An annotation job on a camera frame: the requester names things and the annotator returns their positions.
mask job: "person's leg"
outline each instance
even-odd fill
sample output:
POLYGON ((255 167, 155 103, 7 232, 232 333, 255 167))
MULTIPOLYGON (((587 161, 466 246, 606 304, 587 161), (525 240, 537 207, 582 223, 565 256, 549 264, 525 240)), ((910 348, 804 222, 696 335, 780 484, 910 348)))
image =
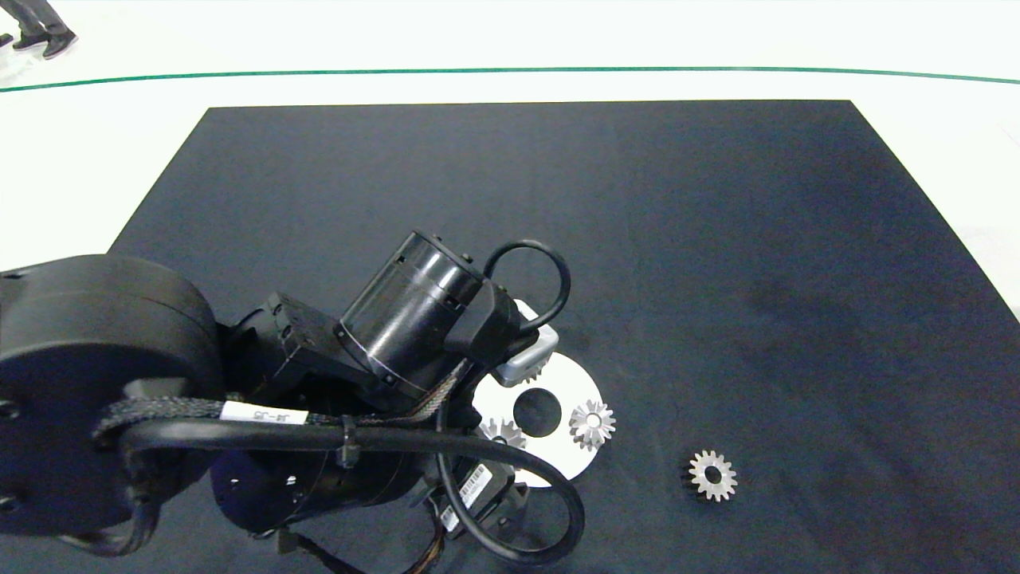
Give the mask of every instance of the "person's leg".
POLYGON ((18 25, 21 27, 22 40, 46 36, 46 29, 40 23, 36 14, 18 0, 0 0, 0 7, 3 7, 12 18, 17 20, 18 25))
POLYGON ((60 19, 60 15, 57 14, 57 11, 46 0, 13 1, 21 2, 27 6, 36 15, 36 18, 42 22, 43 27, 46 28, 46 32, 49 34, 49 44, 46 46, 46 50, 43 51, 44 58, 50 59, 56 56, 73 44, 74 40, 78 40, 78 36, 67 29, 67 24, 60 19))
POLYGON ((60 14, 50 6, 46 0, 12 0, 15 4, 20 3, 30 12, 35 14, 36 19, 43 24, 46 32, 51 36, 66 34, 67 24, 60 19, 60 14))

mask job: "barcode label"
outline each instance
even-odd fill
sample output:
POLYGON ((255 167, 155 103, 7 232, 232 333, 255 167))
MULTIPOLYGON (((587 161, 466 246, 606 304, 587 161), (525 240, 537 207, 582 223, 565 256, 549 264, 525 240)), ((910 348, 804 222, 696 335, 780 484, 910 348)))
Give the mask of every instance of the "barcode label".
POLYGON ((275 423, 277 425, 303 425, 308 420, 308 411, 274 409, 261 405, 249 405, 227 401, 219 412, 220 421, 245 421, 254 423, 275 423))
MULTIPOLYGON (((489 470, 486 465, 478 465, 471 476, 467 477, 467 482, 460 487, 460 498, 464 501, 464 506, 470 509, 471 505, 478 500, 478 494, 481 494, 486 486, 489 486, 489 481, 492 479, 493 471, 489 470)), ((447 532, 453 532, 454 528, 460 524, 460 519, 457 518, 457 513, 453 512, 452 507, 447 507, 440 518, 443 520, 443 526, 446 527, 447 532)))

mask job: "spur gear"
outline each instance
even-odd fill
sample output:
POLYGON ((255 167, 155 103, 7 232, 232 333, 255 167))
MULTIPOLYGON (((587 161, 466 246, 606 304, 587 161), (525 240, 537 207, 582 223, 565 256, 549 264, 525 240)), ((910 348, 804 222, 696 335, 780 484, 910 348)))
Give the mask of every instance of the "spur gear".
POLYGON ((616 427, 613 411, 605 403, 586 401, 570 414, 570 434, 581 449, 599 449, 611 438, 616 427))
POLYGON ((524 433, 521 432, 520 428, 513 421, 500 419, 499 424, 497 424, 496 419, 489 419, 488 424, 483 423, 481 425, 481 432, 486 435, 486 438, 502 442, 514 449, 523 450, 527 446, 524 433))
POLYGON ((722 455, 717 456, 715 451, 702 451, 700 455, 696 453, 695 460, 690 463, 691 470, 687 472, 694 475, 691 482, 698 485, 699 494, 704 492, 706 499, 715 499, 716 503, 721 503, 723 499, 728 501, 729 495, 735 493, 733 486, 736 486, 736 480, 733 477, 736 472, 730 470, 732 463, 727 463, 722 455), (706 476, 705 473, 710 468, 719 472, 718 481, 714 482, 706 476))

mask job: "pant leg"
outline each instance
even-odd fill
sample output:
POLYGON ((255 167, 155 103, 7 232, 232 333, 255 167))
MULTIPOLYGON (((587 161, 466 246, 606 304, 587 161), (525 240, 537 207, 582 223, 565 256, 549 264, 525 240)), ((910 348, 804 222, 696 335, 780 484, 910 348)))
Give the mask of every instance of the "pant leg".
POLYGON ((36 20, 43 24, 46 32, 50 34, 64 34, 67 32, 67 25, 60 19, 60 15, 53 9, 53 6, 50 6, 50 3, 46 0, 13 0, 13 2, 21 4, 21 6, 35 14, 36 20))
POLYGON ((22 5, 18 0, 0 0, 0 6, 17 20, 17 23, 21 27, 22 36, 39 36, 46 32, 43 24, 40 23, 39 18, 36 14, 32 12, 28 7, 22 5))

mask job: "black mat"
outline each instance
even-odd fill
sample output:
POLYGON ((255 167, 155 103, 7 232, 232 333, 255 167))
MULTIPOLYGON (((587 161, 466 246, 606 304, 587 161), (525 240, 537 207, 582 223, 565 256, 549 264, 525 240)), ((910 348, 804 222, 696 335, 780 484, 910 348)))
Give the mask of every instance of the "black mat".
MULTIPOLYGON (((1020 329, 849 102, 211 109, 111 251, 183 271, 222 322, 273 290, 339 315, 412 227, 475 256, 541 238, 573 268, 561 351, 619 431, 576 480, 582 543, 548 572, 1020 570, 1020 329), (703 449, 734 463, 732 501, 683 486, 703 449)), ((514 257, 511 293, 548 303, 551 266, 514 257)), ((3 554, 33 572, 322 571, 198 486, 137 556, 3 554)), ((399 572, 419 514, 297 529, 399 572)), ((529 529, 550 540, 561 519, 537 497, 529 529)), ((439 571, 509 569, 462 539, 439 571)))

